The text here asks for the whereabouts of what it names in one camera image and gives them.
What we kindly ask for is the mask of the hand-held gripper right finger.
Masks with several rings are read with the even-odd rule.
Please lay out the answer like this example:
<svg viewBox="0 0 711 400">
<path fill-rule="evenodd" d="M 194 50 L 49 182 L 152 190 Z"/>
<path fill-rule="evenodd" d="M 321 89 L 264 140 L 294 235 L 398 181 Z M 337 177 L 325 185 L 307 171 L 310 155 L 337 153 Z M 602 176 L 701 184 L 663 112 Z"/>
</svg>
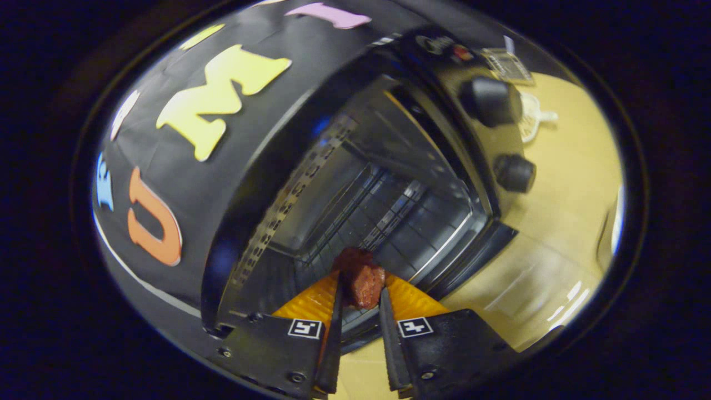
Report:
<svg viewBox="0 0 711 400">
<path fill-rule="evenodd" d="M 380 327 L 399 398 L 463 398 L 520 359 L 475 311 L 450 311 L 393 274 L 380 294 Z"/>
</svg>

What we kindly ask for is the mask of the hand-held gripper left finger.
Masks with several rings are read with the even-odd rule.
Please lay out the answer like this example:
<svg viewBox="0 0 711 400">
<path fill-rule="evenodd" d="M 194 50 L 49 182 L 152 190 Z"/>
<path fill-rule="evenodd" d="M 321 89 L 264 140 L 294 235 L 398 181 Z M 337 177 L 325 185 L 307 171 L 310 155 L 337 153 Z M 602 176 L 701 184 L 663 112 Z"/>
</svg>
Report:
<svg viewBox="0 0 711 400">
<path fill-rule="evenodd" d="M 341 357 L 343 284 L 333 272 L 274 314 L 238 317 L 220 344 L 220 367 L 286 398 L 336 392 Z"/>
</svg>

